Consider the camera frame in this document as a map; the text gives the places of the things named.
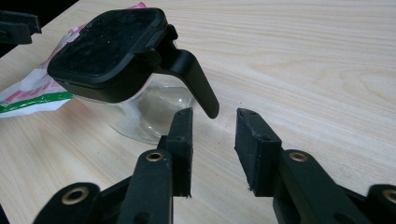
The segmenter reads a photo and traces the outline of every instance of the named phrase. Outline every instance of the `jar lid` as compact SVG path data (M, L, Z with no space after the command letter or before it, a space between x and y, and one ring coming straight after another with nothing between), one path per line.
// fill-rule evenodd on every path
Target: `jar lid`
M214 118L219 102L195 57L176 49L175 39L175 27L158 8L111 10L66 44L49 62L48 73L67 91L108 103L137 94L153 72L172 75Z

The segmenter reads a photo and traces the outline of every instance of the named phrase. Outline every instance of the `black plastic handle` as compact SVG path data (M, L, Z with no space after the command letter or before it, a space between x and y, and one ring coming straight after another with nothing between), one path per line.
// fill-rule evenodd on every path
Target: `black plastic handle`
M206 114L215 119L219 114L219 101L195 56L184 49L176 49L173 44L160 53L163 61L154 72L182 80Z

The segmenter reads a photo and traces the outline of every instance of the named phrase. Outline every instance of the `glass jar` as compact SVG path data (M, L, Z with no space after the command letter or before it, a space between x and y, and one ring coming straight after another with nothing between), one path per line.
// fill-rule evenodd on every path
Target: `glass jar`
M167 135L175 113L194 101L180 79L160 74L153 74L138 94L121 103L77 98L118 133L151 144Z

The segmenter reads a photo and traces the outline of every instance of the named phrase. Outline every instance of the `light wood surface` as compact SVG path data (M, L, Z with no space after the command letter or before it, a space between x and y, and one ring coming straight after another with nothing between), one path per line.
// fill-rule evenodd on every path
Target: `light wood surface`
M0 61L0 90L45 61L61 37L138 2L80 0ZM255 198L233 149L236 108L257 111L286 149L313 155L336 183L366 195L396 185L395 1L146 1L161 8L177 45L203 67L220 112L194 107L192 198L175 223L276 223ZM59 189L106 189L155 148L119 135L73 99L54 112L0 119L0 204L31 223Z

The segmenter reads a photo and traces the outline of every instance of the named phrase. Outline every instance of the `black plastic bracket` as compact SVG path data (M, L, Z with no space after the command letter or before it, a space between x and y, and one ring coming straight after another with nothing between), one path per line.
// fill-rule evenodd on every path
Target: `black plastic bracket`
M371 186L367 197L338 186L314 157L284 150L251 110L237 109L235 150L256 197L274 197L279 223L396 223L396 187Z
M0 43L31 44L32 34L41 34L36 15L0 10Z
M173 223L173 197L191 196L192 108L178 111L157 149L137 160L134 174L103 190L76 183L58 191L35 223Z

